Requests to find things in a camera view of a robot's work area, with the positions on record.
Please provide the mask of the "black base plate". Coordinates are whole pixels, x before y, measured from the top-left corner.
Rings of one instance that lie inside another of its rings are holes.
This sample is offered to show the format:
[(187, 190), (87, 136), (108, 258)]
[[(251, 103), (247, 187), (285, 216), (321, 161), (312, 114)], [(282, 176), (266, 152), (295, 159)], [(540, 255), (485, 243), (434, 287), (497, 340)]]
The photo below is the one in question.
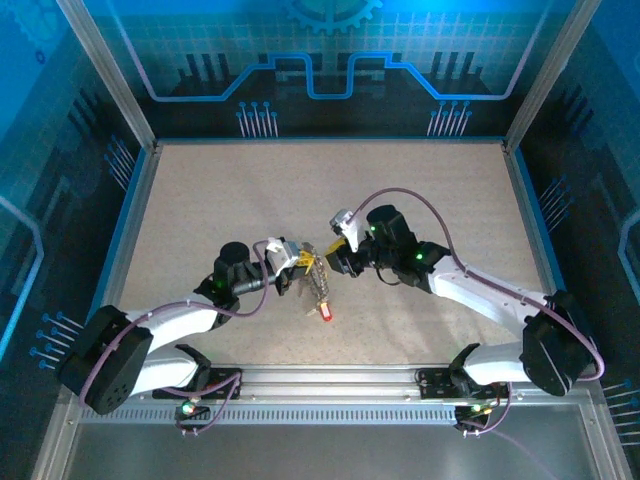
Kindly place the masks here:
[(156, 400), (177, 400), (200, 397), (204, 400), (232, 399), (240, 395), (243, 371), (240, 368), (215, 367), (199, 370), (185, 387), (168, 387), (152, 391)]
[(480, 385), (464, 371), (448, 367), (419, 368), (414, 381), (422, 399), (505, 400), (505, 383)]

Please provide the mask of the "left lit connector box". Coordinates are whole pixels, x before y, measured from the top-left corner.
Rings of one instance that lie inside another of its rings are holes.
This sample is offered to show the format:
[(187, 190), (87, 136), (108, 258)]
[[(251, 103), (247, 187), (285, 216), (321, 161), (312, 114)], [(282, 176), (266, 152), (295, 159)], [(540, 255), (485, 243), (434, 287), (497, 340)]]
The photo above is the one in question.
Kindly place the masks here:
[(175, 418), (178, 422), (202, 420), (209, 413), (209, 407), (201, 404), (200, 397), (191, 397), (176, 409)]

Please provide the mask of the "aluminium side rail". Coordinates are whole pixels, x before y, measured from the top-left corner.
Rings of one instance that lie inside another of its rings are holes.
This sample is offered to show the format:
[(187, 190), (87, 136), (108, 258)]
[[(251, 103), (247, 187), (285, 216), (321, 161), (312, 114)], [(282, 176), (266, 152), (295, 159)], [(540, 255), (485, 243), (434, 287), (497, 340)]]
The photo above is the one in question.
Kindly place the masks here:
[(543, 291), (567, 290), (524, 157), (520, 149), (503, 153)]
[(161, 145), (157, 145), (152, 152), (140, 152), (85, 321), (86, 326), (102, 306), (119, 305), (162, 149)]

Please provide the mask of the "lit connector box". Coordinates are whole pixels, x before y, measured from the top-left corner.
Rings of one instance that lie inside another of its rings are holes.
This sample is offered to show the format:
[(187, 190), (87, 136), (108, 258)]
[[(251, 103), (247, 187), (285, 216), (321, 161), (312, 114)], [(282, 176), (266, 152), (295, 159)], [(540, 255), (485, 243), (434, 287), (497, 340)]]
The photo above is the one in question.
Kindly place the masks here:
[(200, 397), (191, 397), (176, 409), (175, 418), (178, 422), (202, 420), (209, 413), (209, 407), (201, 404)]
[(455, 418), (458, 422), (486, 423), (493, 411), (491, 404), (470, 404), (455, 407)]

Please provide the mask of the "aluminium frame post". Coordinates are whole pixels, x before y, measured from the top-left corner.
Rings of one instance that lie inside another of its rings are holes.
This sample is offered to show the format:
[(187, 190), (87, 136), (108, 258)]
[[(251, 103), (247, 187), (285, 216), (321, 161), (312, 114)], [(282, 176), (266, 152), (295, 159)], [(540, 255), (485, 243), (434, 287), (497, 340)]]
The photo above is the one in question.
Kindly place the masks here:
[(505, 154), (513, 154), (519, 147), (552, 87), (566, 68), (601, 2), (602, 0), (575, 0), (572, 10), (506, 133), (503, 142)]
[(153, 153), (156, 136), (83, 0), (56, 0), (56, 3), (134, 137), (147, 153)]

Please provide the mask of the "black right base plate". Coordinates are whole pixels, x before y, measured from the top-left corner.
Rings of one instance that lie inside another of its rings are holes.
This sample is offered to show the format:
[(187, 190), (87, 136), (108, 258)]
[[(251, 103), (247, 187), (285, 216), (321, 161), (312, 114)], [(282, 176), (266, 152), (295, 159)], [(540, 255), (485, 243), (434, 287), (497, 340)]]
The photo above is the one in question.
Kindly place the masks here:
[(505, 383), (480, 385), (464, 371), (448, 367), (419, 368), (414, 381), (422, 399), (505, 400)]

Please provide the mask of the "grey metal panel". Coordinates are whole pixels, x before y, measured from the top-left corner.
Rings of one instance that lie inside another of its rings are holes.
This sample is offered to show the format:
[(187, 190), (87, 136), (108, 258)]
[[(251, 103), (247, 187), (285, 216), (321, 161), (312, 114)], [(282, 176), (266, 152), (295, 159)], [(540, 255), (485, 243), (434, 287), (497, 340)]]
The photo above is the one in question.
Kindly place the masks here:
[(640, 451), (575, 405), (520, 406), (491, 433), (428, 425), (76, 424), (30, 480), (640, 480)]

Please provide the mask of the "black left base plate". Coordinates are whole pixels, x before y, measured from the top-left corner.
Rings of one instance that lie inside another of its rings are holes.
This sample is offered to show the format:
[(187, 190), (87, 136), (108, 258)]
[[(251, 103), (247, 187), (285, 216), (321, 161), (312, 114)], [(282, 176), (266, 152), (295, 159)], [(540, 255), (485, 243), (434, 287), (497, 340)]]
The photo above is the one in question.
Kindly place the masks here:
[(200, 397), (204, 400), (232, 399), (240, 395), (243, 371), (240, 368), (215, 367), (199, 370), (185, 387), (168, 387), (152, 391), (156, 400), (177, 400)]

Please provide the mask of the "aluminium back rail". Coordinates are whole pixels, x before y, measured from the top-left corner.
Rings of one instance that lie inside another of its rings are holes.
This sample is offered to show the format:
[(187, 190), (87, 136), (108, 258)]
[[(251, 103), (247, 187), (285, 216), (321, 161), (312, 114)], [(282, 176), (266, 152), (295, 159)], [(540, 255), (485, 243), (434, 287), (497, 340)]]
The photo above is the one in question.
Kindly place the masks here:
[(429, 143), (429, 144), (499, 144), (505, 143), (500, 136), (463, 136), (463, 137), (267, 137), (267, 138), (163, 138), (157, 146), (193, 146), (193, 145), (293, 145), (293, 144), (339, 144), (339, 143)]

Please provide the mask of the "right lit connector box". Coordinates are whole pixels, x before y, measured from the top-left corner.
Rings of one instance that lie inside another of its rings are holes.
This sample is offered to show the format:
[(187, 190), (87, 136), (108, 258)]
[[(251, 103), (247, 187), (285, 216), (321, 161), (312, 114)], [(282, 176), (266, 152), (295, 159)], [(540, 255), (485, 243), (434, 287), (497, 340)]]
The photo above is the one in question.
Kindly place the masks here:
[(455, 418), (458, 422), (486, 423), (493, 411), (491, 404), (470, 404), (455, 407)]

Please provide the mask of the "wide aluminium base rail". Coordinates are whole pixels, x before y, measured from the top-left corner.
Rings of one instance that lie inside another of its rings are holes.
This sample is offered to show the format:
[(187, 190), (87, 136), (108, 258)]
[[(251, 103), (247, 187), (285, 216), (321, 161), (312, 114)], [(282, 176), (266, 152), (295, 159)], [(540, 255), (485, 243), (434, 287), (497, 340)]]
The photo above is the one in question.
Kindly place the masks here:
[(99, 415), (119, 408), (130, 398), (153, 390), (185, 387), (201, 369), (240, 368), (241, 401), (283, 403), (430, 402), (472, 404), (493, 400), (422, 399), (414, 381), (419, 368), (444, 366), (277, 366), (246, 365), (209, 368), (187, 360), (159, 360), (123, 373), (99, 374), (89, 386), (84, 404)]

